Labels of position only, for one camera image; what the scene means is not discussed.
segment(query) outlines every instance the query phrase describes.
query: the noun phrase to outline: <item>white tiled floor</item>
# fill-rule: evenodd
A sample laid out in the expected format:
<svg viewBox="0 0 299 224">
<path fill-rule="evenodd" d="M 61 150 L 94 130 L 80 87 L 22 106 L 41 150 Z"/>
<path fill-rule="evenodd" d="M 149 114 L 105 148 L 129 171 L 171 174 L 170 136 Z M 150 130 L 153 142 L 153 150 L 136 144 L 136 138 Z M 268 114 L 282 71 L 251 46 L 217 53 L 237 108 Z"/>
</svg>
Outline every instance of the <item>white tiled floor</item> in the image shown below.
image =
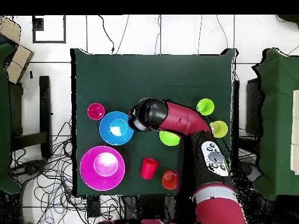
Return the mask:
<svg viewBox="0 0 299 224">
<path fill-rule="evenodd" d="M 127 23 L 118 54 L 155 54 L 155 51 L 159 54 L 158 16 L 130 15 L 129 19 L 127 15 L 103 16 L 105 29 L 114 42 L 114 53 L 119 48 Z M 53 135 L 57 135 L 63 123 L 71 118 L 69 49 L 81 48 L 90 54 L 111 54 L 112 43 L 104 33 L 99 16 L 67 16 L 66 44 L 33 44 L 32 17 L 14 16 L 13 19 L 22 28 L 20 44 L 34 51 L 32 62 L 22 78 L 24 133 L 39 131 L 39 76 L 48 75 L 51 82 L 52 132 Z M 240 127 L 245 128 L 246 83 L 256 77 L 251 66 L 261 61 L 262 51 L 265 48 L 277 47 L 285 54 L 296 48 L 299 45 L 299 28 L 294 23 L 279 22 L 276 15 L 218 15 L 218 20 L 216 15 L 162 15 L 161 50 L 163 54 L 220 54 L 227 47 L 238 49 L 237 75 L 241 83 L 239 120 Z M 299 55 L 299 48 L 291 55 Z M 33 72 L 33 79 L 30 79 L 30 71 Z M 69 135 L 69 133 L 69 128 L 65 127 L 61 135 Z M 56 142 L 66 138 L 60 136 Z M 40 158 L 38 145 L 26 150 L 27 154 L 23 160 Z M 21 150 L 17 152 L 17 157 L 20 154 L 22 154 Z M 26 222 L 36 223 L 42 215 L 39 208 L 40 201 L 36 197 L 40 199 L 43 192 L 36 191 L 36 197 L 34 196 L 36 183 L 35 179 L 26 186 L 23 199 Z M 46 186 L 52 182 L 45 177 L 40 177 L 39 183 Z M 56 213 L 53 209 L 47 214 L 51 212 L 57 224 L 63 214 Z M 76 211 L 67 212 L 64 219 L 65 224 L 84 224 Z"/>
</svg>

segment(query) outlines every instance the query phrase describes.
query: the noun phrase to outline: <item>green bowl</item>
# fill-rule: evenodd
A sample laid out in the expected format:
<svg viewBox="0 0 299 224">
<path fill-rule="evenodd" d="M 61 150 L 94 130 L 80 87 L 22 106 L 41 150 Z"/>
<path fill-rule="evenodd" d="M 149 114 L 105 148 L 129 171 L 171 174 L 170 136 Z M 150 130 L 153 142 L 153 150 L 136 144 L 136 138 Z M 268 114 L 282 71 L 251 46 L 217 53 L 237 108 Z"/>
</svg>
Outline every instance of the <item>green bowl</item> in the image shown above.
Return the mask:
<svg viewBox="0 0 299 224">
<path fill-rule="evenodd" d="M 180 142 L 180 137 L 168 131 L 159 132 L 160 140 L 167 146 L 175 146 Z"/>
<path fill-rule="evenodd" d="M 214 111 L 214 103 L 210 99 L 202 99 L 196 105 L 196 110 L 201 115 L 210 115 Z"/>
</svg>

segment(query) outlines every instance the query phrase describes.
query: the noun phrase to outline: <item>small green cup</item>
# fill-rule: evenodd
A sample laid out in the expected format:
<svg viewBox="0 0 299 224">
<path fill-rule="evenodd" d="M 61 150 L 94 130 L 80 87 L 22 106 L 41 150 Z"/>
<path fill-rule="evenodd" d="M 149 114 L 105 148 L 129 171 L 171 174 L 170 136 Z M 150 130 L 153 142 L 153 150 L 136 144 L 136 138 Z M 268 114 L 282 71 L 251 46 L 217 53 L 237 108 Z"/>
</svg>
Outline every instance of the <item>small green cup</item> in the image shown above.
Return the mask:
<svg viewBox="0 0 299 224">
<path fill-rule="evenodd" d="M 228 127 L 223 121 L 215 121 L 210 123 L 212 133 L 216 138 L 224 137 L 228 132 Z"/>
<path fill-rule="evenodd" d="M 167 146 L 175 146 L 180 142 L 180 137 L 168 131 L 159 132 L 160 140 Z"/>
<path fill-rule="evenodd" d="M 210 115 L 214 111 L 214 103 L 210 99 L 202 99 L 196 105 L 196 110 L 201 115 Z"/>
</svg>

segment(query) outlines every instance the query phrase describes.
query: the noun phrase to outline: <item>floor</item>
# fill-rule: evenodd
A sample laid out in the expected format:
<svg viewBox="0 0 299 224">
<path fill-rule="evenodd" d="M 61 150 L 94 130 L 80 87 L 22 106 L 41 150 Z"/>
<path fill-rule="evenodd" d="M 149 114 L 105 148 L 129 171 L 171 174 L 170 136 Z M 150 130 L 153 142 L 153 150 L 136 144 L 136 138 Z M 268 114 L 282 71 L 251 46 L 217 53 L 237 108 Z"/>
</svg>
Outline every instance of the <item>floor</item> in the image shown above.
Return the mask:
<svg viewBox="0 0 299 224">
<path fill-rule="evenodd" d="M 80 48 L 90 54 L 111 54 L 112 42 L 107 38 L 103 21 L 99 16 L 66 16 L 65 44 L 34 43 L 31 16 L 8 16 L 21 26 L 20 44 L 34 51 L 34 56 L 21 82 L 23 95 L 23 132 L 39 131 L 39 76 L 50 76 L 53 143 L 68 138 L 69 128 L 62 125 L 71 119 L 71 57 L 70 48 Z M 289 54 L 299 45 L 299 27 L 285 22 L 276 15 L 118 15 L 102 16 L 105 30 L 114 42 L 114 53 L 118 54 L 220 54 L 224 49 L 236 48 L 237 75 L 240 80 L 239 127 L 240 135 L 247 135 L 246 83 L 256 77 L 252 66 L 262 59 L 265 48 L 277 47 Z M 36 40 L 63 40 L 63 16 L 36 16 L 44 18 L 44 31 L 36 31 Z M 290 55 L 299 55 L 299 48 Z M 16 152 L 16 157 L 23 153 Z M 39 146 L 26 149 L 20 161 L 41 158 Z M 67 181 L 71 188 L 71 178 Z M 78 213 L 72 206 L 68 211 L 61 204 L 47 208 L 49 194 L 45 191 L 61 190 L 53 180 L 40 176 L 28 183 L 23 197 L 25 222 L 32 224 L 86 224 L 82 218 L 85 211 Z M 73 199 L 76 205 L 85 200 Z M 103 211 L 108 211 L 113 201 L 103 196 Z M 113 219 L 117 212 L 110 212 Z M 89 218 L 89 223 L 102 221 Z"/>
</svg>

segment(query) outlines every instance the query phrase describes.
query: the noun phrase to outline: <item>tabletop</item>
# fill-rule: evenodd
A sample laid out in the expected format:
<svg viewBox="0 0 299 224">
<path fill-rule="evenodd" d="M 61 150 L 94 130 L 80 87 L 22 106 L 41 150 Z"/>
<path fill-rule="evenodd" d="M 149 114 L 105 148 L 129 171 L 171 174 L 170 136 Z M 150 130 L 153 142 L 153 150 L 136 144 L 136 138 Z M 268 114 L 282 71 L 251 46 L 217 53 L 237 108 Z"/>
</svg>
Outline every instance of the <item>tabletop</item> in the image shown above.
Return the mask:
<svg viewBox="0 0 299 224">
<path fill-rule="evenodd" d="M 199 100 L 208 98 L 215 105 L 211 119 L 224 121 L 230 128 L 235 50 L 228 49 L 222 55 L 89 55 L 79 49 L 71 53 L 72 75 L 75 76 L 72 94 L 75 94 L 77 105 L 72 113 L 77 127 L 77 163 L 73 167 L 77 170 L 77 195 L 176 194 L 175 190 L 165 189 L 161 180 L 164 171 L 175 171 L 177 146 L 164 145 L 156 131 L 135 131 L 124 145 L 109 145 L 100 136 L 99 121 L 88 117 L 87 108 L 98 102 L 104 106 L 106 114 L 111 111 L 128 113 L 140 99 L 156 97 L 195 109 Z M 224 139 L 230 143 L 230 132 Z M 79 172 L 84 153 L 100 145 L 117 150 L 125 162 L 123 180 L 109 191 L 89 188 Z M 159 162 L 151 180 L 140 177 L 143 158 Z"/>
</svg>

